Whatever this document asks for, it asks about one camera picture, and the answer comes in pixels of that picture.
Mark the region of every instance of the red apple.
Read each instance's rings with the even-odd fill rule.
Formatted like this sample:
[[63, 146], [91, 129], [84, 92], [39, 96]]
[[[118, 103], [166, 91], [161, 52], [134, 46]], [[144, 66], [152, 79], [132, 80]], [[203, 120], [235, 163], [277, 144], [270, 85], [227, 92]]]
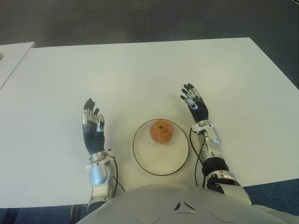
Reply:
[[150, 126], [149, 134], [157, 143], [168, 143], [172, 138], [172, 125], [167, 120], [156, 120]]

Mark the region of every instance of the plate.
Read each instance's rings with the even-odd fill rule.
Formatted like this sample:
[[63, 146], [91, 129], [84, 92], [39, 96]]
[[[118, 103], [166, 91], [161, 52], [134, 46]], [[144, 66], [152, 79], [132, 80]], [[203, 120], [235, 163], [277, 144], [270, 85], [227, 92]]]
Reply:
[[133, 141], [133, 152], [137, 163], [147, 172], [164, 176], [182, 168], [189, 154], [189, 142], [184, 131], [174, 122], [172, 138], [166, 144], [155, 142], [150, 136], [150, 126], [156, 120], [150, 120], [137, 130]]

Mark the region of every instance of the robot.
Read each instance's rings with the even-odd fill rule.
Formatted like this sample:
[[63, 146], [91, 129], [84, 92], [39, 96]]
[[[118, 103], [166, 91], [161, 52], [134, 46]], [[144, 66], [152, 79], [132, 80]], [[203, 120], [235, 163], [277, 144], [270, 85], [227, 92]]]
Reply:
[[292, 224], [299, 217], [252, 206], [221, 152], [217, 126], [208, 119], [208, 109], [199, 92], [185, 84], [181, 98], [195, 120], [189, 133], [198, 135], [197, 152], [202, 165], [203, 186], [154, 184], [142, 186], [115, 196], [118, 168], [115, 157], [104, 149], [104, 117], [90, 98], [84, 105], [82, 128], [85, 146], [90, 154], [90, 182], [93, 187], [87, 216], [79, 224]]

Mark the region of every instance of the table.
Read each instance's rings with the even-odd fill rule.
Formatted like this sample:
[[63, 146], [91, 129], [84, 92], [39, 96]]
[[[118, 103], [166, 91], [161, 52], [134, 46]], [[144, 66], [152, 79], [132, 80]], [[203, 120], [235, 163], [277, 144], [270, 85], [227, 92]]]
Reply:
[[188, 82], [243, 186], [299, 177], [298, 89], [249, 38], [36, 48], [0, 93], [0, 207], [88, 202], [81, 111], [89, 97], [105, 116], [105, 148], [113, 149], [126, 190], [194, 185], [192, 151], [178, 172], [154, 176], [132, 150], [135, 132], [150, 119], [188, 133], [194, 121], [179, 98]]
[[0, 90], [34, 42], [0, 45]]

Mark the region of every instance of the black cable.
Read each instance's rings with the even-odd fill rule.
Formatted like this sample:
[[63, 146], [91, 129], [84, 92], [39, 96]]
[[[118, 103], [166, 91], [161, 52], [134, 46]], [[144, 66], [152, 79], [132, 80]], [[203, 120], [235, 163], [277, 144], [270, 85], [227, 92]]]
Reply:
[[202, 182], [202, 188], [205, 188], [205, 184], [206, 184], [206, 175], [204, 175], [204, 181]]
[[114, 156], [111, 156], [111, 155], [107, 155], [107, 156], [110, 156], [111, 158], [114, 159], [114, 164], [115, 164], [115, 169], [116, 169], [116, 184], [115, 184], [115, 189], [114, 189], [114, 196], [116, 194], [116, 190], [117, 190], [117, 184], [118, 184], [118, 168], [117, 168], [117, 163], [116, 163], [116, 159]]
[[121, 187], [121, 189], [122, 189], [123, 191], [125, 191], [125, 189], [123, 188], [123, 186], [121, 185], [121, 183], [119, 183], [119, 181], [118, 181], [118, 185]]
[[[202, 149], [203, 149], [203, 147], [204, 147], [204, 145], [205, 145], [206, 138], [205, 138], [205, 134], [204, 134], [204, 133], [201, 133], [201, 134], [204, 136], [204, 142], [202, 143], [202, 146], [201, 146], [201, 148], [200, 148], [200, 151], [199, 151], [199, 153], [197, 154], [197, 152], [196, 152], [196, 150], [195, 150], [195, 148], [194, 148], [194, 146], [193, 146], [193, 143], [192, 143], [191, 132], [192, 132], [192, 127], [190, 128], [189, 139], [190, 139], [191, 147], [192, 147], [194, 153], [197, 155], [197, 160], [196, 160], [195, 170], [194, 170], [194, 179], [195, 179], [195, 184], [196, 184], [196, 186], [198, 186], [198, 184], [197, 184], [197, 179], [196, 179], [196, 170], [197, 170], [197, 164], [198, 164], [198, 161], [200, 161], [201, 166], [203, 166], [202, 160], [201, 160], [201, 158], [200, 158], [199, 156], [200, 156], [200, 154], [201, 154], [201, 152], [202, 152]], [[203, 180], [203, 183], [202, 183], [202, 187], [203, 187], [203, 188], [205, 187], [205, 182], [206, 182], [206, 176], [204, 175], [204, 180]]]

